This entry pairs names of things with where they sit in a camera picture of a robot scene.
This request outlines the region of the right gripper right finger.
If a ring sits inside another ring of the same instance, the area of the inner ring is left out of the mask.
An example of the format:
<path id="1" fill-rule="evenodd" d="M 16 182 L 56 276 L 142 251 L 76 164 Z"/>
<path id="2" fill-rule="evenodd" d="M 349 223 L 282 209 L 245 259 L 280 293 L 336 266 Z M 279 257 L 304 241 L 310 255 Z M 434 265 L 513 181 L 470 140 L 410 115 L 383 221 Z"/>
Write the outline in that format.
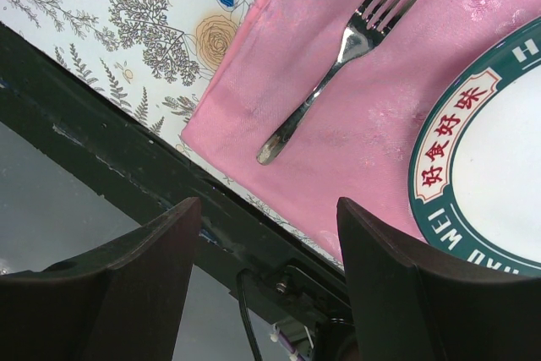
<path id="1" fill-rule="evenodd" d="M 540 280 L 460 260 L 337 201 L 364 360 L 538 360 Z"/>

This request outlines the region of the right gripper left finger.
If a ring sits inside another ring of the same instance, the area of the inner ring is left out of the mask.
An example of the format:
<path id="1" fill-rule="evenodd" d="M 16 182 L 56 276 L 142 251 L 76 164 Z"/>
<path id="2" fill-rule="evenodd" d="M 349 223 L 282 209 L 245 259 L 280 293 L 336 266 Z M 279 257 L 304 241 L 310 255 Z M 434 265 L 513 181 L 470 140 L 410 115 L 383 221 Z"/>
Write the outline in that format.
<path id="1" fill-rule="evenodd" d="M 1 278 L 3 360 L 170 360 L 201 226 L 190 197 L 43 271 Z"/>

